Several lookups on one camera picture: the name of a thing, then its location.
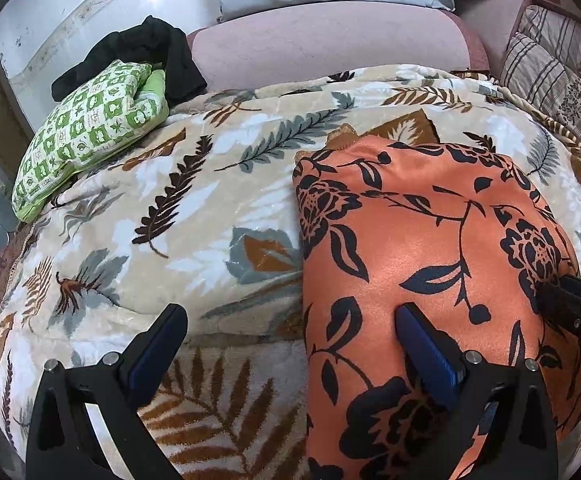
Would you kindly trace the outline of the orange black floral garment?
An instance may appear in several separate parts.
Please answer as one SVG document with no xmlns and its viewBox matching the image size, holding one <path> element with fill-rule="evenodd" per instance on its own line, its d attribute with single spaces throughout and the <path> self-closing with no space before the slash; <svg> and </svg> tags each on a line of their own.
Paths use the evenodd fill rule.
<svg viewBox="0 0 581 480">
<path fill-rule="evenodd" d="M 298 157 L 307 459 L 315 479 L 400 479 L 447 411 L 395 333 L 415 304 L 462 350 L 535 359 L 556 435 L 581 421 L 581 350 L 537 311 L 540 284 L 579 271 L 547 201 L 510 157 L 361 136 Z"/>
</svg>

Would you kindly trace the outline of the striped beige cushion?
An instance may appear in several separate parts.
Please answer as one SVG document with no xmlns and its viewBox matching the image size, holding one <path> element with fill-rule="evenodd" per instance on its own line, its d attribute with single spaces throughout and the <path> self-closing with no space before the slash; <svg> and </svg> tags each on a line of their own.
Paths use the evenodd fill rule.
<svg viewBox="0 0 581 480">
<path fill-rule="evenodd" d="M 507 46 L 500 81 L 581 141 L 581 23 L 527 6 Z"/>
</svg>

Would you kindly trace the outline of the beige leaf print blanket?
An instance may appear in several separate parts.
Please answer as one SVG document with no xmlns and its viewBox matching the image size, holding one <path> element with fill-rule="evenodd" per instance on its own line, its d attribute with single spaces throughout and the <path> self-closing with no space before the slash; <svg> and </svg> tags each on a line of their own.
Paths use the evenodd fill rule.
<svg viewBox="0 0 581 480">
<path fill-rule="evenodd" d="M 134 412 L 182 479 L 315 479 L 307 459 L 299 156 L 361 136 L 510 157 L 549 204 L 581 278 L 581 141 L 511 90 L 417 65 L 217 92 L 46 203 L 0 302 L 0 427 L 32 441 L 41 378 L 118 367 L 169 304 L 187 334 Z M 556 436 L 581 467 L 581 421 Z"/>
</svg>

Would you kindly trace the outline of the green white patterned pillow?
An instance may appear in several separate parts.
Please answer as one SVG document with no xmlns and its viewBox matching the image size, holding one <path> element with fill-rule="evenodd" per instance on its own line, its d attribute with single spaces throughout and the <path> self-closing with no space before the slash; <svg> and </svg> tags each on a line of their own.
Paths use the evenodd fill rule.
<svg viewBox="0 0 581 480">
<path fill-rule="evenodd" d="M 110 63 L 66 96 L 38 129 L 21 159 L 12 194 L 28 223 L 76 174 L 143 138 L 168 116 L 166 73 L 145 63 Z"/>
</svg>

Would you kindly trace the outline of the black cloth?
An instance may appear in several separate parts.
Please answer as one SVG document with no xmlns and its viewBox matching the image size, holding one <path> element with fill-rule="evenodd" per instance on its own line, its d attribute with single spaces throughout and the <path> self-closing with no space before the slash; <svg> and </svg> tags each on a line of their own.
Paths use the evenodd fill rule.
<svg viewBox="0 0 581 480">
<path fill-rule="evenodd" d="M 207 89 L 207 81 L 193 61 L 184 31 L 149 15 L 140 25 L 106 35 L 81 63 L 59 76 L 51 86 L 53 100 L 63 101 L 114 61 L 145 63 L 164 70 L 164 96 L 170 107 L 193 99 Z"/>
</svg>

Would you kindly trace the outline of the pink mattress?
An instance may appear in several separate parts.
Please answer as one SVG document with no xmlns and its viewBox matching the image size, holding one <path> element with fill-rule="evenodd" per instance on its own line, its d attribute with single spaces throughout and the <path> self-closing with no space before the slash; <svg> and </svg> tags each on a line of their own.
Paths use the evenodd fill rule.
<svg viewBox="0 0 581 480">
<path fill-rule="evenodd" d="M 455 14 L 385 2 L 288 6 L 188 37 L 211 91 L 257 89 L 389 64 L 488 70 L 479 37 Z"/>
</svg>

